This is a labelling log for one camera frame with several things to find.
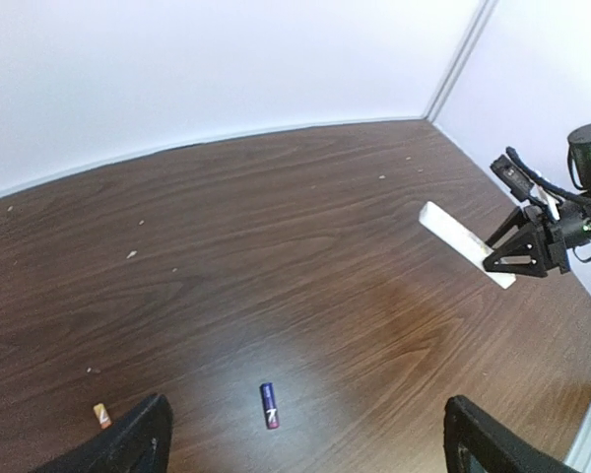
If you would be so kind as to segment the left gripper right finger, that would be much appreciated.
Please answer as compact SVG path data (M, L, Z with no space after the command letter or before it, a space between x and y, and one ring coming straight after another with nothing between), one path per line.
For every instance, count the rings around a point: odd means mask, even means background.
M444 452L449 472L571 472L463 395L447 400Z

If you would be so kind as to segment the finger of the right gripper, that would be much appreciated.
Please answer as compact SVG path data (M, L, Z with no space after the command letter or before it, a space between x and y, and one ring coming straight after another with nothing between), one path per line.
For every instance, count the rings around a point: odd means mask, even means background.
M525 215L521 207L515 207L505 220L486 240L486 245L495 246L510 231L519 230L525 225Z
M537 253L529 242L505 243L484 259L483 268L489 273L539 276Z

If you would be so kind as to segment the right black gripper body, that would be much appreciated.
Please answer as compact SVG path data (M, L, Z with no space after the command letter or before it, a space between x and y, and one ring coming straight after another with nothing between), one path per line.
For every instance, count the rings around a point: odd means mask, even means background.
M523 217L526 221L523 246L530 257L529 275L547 276L553 269L561 274L569 273L571 267L560 225L534 205L523 208Z

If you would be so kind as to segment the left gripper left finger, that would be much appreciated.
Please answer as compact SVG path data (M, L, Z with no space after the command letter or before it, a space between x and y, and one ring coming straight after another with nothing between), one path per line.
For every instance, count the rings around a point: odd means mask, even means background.
M164 395L152 394L94 438L35 471L165 473L171 437L171 406Z

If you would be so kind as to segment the white remote control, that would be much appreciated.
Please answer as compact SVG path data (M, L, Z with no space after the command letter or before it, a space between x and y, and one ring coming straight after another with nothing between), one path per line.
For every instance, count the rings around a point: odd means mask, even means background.
M502 289L507 290L516 282L514 274L486 270L484 260L493 250L437 204L428 201L420 211L419 222Z

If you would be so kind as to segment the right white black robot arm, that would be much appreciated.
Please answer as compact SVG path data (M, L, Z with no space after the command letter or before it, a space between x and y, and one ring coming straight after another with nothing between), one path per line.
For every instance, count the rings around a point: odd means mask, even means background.
M508 147L492 172L526 207L515 208L486 240L492 250L482 262L488 273L545 278L570 271L567 253L591 242L591 123L567 136L567 168L575 192L541 177Z

